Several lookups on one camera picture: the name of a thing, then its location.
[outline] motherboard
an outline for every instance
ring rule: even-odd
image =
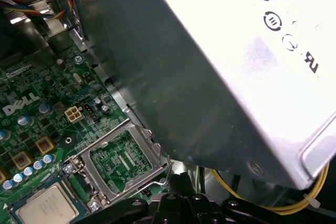
[[[149,134],[73,42],[0,66],[0,223],[74,223],[156,180],[150,200],[165,168]]]

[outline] silver metal casing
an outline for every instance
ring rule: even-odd
[[[303,189],[336,151],[332,0],[76,0],[173,159]]]

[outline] white connector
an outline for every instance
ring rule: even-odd
[[[67,109],[64,114],[67,116],[70,123],[77,123],[84,118],[84,116],[76,106]]]

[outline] cable tie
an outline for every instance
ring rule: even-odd
[[[308,200],[309,205],[311,205],[313,208],[320,207],[321,203],[317,199],[310,197],[308,194],[304,194],[303,196]]]

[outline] blue capacitor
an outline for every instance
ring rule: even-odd
[[[45,164],[41,160],[35,161],[33,164],[35,170],[41,170],[44,166]]]
[[[17,173],[14,175],[13,181],[15,183],[21,183],[25,178],[26,176],[23,173]]]
[[[52,107],[48,102],[41,103],[38,107],[38,111],[41,114],[50,114],[52,112]]]
[[[28,166],[23,170],[23,174],[27,177],[29,177],[30,175],[32,175],[35,172],[34,168]]]
[[[21,126],[30,126],[34,123],[34,119],[29,115],[21,115],[17,119],[17,123]]]
[[[0,140],[7,140],[11,136],[11,133],[8,130],[0,130]]]
[[[54,160],[55,160],[55,155],[54,154],[47,154],[47,155],[44,155],[44,157],[43,157],[43,162],[45,164],[50,164]]]
[[[5,190],[10,190],[13,187],[15,187],[15,182],[13,180],[6,180],[3,184],[2,184],[2,188],[4,188]]]

